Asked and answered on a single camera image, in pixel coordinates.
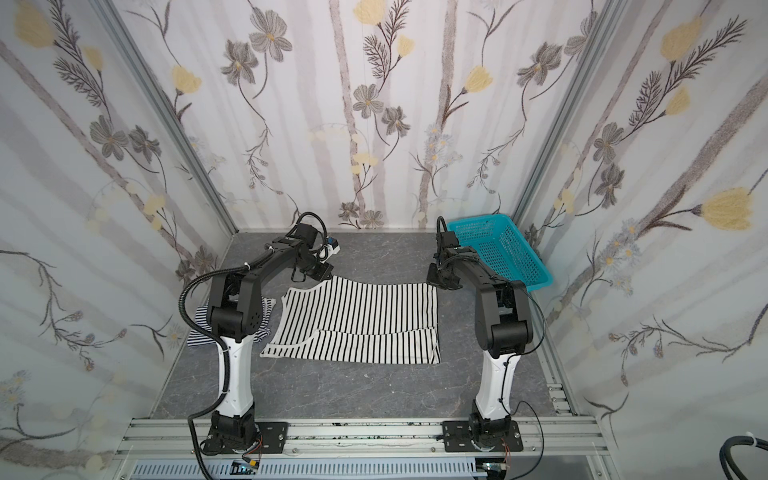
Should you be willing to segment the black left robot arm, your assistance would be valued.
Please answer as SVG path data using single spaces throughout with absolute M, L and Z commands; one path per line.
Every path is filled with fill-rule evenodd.
M 262 287 L 290 268 L 304 278 L 325 281 L 332 277 L 328 259 L 339 251 L 322 218 L 311 211 L 298 215 L 292 227 L 264 246 L 258 257 L 240 266 L 213 270 L 191 280 L 182 290 L 178 310 L 190 329 L 217 345 L 219 393 L 187 424 L 193 454 L 202 476 L 212 477 L 205 455 L 248 453 L 264 445 L 255 420 L 251 387 L 251 358 L 256 333 L 264 318 Z M 203 328 L 187 313 L 186 301 L 201 283 L 211 282 Z

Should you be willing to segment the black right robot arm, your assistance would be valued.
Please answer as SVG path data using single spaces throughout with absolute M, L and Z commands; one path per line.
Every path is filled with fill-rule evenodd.
M 457 291 L 468 282 L 474 289 L 474 331 L 483 351 L 478 393 L 468 425 L 456 432 L 453 449 L 508 450 L 512 445 L 513 376 L 533 342 L 533 314 L 525 284 L 495 272 L 472 247 L 463 246 L 443 217 L 436 220 L 436 253 L 427 283 Z

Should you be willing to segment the black white striped tank top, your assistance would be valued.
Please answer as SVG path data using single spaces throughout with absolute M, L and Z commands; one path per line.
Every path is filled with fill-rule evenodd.
M 281 298 L 282 315 L 262 358 L 434 365 L 441 360 L 437 289 L 335 276 Z

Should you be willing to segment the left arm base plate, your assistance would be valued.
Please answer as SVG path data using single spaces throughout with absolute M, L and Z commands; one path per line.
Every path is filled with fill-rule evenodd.
M 281 454 L 288 427 L 287 422 L 258 421 L 246 425 L 245 429 L 240 429 L 238 432 L 211 428 L 209 435 L 202 442 L 201 450 L 209 456 L 249 452 Z

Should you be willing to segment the teal plastic basket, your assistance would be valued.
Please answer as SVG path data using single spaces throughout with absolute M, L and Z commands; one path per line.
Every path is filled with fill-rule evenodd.
M 447 228 L 461 246 L 473 248 L 497 274 L 523 282 L 529 292 L 552 284 L 552 275 L 509 217 L 470 217 L 449 222 Z

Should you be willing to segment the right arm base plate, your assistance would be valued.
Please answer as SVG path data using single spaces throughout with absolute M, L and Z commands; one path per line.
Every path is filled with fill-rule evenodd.
M 524 449 L 518 424 L 510 418 L 441 423 L 444 449 L 449 453 L 516 453 Z

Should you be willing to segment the blue white striped tank top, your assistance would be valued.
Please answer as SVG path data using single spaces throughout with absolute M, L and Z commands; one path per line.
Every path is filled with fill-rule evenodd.
M 275 304 L 276 304 L 276 300 L 272 298 L 264 298 L 262 300 L 263 317 L 260 320 L 259 326 L 257 327 L 257 330 L 254 334 L 254 337 L 255 337 L 254 342 L 256 344 L 260 343 L 270 335 L 270 332 L 271 332 L 270 318 L 271 318 L 271 313 Z M 208 301 L 205 301 L 203 304 L 198 306 L 195 310 L 194 322 L 199 328 L 205 330 L 206 332 L 210 332 L 211 327 L 208 321 L 206 320 L 207 309 L 208 309 Z M 213 343 L 212 339 L 192 329 L 187 337 L 186 345 L 189 347 L 194 347 L 194 346 L 201 346 L 201 345 L 207 345 L 212 343 Z

